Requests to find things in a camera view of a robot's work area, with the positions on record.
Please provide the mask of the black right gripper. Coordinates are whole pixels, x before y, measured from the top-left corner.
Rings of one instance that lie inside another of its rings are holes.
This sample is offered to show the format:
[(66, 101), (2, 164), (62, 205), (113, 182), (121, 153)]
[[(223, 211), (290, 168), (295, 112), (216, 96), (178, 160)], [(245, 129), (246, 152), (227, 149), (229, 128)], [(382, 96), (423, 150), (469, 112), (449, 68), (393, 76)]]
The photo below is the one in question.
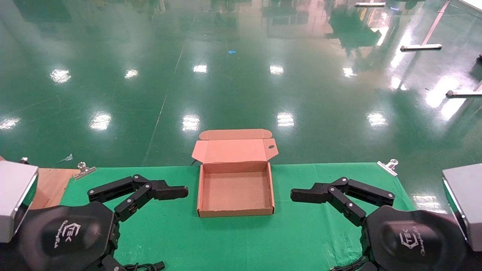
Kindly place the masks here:
[(467, 243), (452, 216), (397, 210), (389, 207), (394, 204), (392, 192), (347, 177), (331, 186), (380, 207), (363, 227), (363, 253), (379, 271), (456, 271), (463, 264)]

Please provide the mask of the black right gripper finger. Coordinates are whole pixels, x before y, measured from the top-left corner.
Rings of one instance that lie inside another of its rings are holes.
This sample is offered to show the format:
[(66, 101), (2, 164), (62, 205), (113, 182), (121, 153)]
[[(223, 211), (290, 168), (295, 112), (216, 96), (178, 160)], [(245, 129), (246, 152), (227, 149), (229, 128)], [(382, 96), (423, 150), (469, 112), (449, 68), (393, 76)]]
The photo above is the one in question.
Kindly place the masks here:
[(292, 189), (293, 202), (329, 203), (355, 226), (366, 223), (366, 211), (348, 197), (366, 202), (366, 192), (352, 184), (314, 184), (311, 189)]

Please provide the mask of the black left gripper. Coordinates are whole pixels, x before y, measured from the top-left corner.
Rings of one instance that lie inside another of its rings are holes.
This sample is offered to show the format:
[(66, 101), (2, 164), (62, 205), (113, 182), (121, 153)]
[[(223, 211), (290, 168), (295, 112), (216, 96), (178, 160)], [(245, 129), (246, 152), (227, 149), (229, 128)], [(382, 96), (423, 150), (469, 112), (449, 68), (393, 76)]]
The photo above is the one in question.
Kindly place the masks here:
[(119, 230), (104, 202), (150, 183), (141, 175), (88, 190), (89, 204), (31, 211), (17, 232), (19, 271), (123, 271), (115, 260)]

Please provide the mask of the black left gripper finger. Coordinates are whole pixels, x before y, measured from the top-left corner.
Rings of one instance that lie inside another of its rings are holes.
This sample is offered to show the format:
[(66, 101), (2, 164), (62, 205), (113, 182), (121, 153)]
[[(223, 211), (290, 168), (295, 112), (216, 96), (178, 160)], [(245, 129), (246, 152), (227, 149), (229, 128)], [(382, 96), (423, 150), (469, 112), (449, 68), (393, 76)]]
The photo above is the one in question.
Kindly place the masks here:
[(130, 187), (124, 195), (131, 195), (114, 208), (116, 222), (128, 220), (152, 199), (163, 201), (188, 196), (186, 186), (169, 186), (164, 180), (130, 180), (128, 184)]

